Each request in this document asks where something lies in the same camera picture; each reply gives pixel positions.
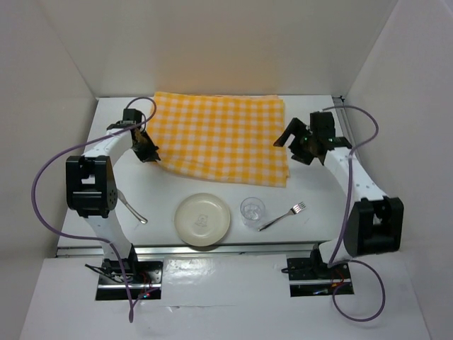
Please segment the yellow white checkered cloth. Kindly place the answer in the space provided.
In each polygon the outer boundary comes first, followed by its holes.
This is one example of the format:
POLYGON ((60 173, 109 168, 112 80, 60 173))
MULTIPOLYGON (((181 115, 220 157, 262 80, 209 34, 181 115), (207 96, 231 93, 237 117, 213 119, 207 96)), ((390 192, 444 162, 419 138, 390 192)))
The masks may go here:
POLYGON ((284 188, 286 151, 274 146, 285 129, 285 103, 270 96, 196 96, 157 92, 147 132, 161 168, 222 183, 284 188))

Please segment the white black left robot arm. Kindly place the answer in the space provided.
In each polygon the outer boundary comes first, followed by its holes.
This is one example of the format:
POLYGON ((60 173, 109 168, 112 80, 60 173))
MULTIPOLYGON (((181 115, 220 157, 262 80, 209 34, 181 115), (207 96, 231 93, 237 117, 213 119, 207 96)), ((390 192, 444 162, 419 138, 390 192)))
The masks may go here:
POLYGON ((135 126, 144 121, 141 111, 124 109, 122 120, 108 126, 103 141, 79 157, 70 156, 65 165, 68 208, 91 226, 97 238, 107 241, 102 245, 104 271, 114 273, 125 283, 137 279, 140 266, 134 246, 120 226, 116 205, 121 202, 142 224, 148 219, 117 188, 113 166, 130 149, 141 162, 160 160, 159 148, 146 130, 135 126))

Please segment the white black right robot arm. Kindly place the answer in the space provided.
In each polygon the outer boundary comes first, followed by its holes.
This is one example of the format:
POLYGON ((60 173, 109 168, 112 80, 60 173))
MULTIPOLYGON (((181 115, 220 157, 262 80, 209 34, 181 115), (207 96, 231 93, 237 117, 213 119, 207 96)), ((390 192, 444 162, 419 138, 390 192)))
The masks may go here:
POLYGON ((283 109, 165 113, 133 132, 149 161, 141 206, 147 246, 321 242, 317 278, 333 262, 396 251, 403 204, 378 188, 336 134, 328 111, 309 124, 283 109))

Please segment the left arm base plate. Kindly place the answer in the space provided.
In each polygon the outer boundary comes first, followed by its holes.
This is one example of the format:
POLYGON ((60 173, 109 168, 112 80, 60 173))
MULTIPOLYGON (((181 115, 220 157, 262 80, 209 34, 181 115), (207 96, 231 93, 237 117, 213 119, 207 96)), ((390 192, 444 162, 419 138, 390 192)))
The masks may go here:
MULTIPOLYGON (((127 300, 124 278, 120 272, 109 272, 105 265, 85 267, 98 276, 96 301, 127 300)), ((160 300, 164 260, 140 261, 136 273, 127 272, 132 300, 160 300)))

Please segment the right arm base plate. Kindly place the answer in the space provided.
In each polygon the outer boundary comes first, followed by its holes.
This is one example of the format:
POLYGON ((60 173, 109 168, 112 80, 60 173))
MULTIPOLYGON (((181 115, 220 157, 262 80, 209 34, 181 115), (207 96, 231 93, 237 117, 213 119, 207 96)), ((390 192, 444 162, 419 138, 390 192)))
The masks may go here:
POLYGON ((308 258, 288 258, 287 266, 281 270, 289 279, 292 298, 329 296, 334 291, 338 295, 353 295, 349 267, 345 264, 333 268, 315 266, 308 258))

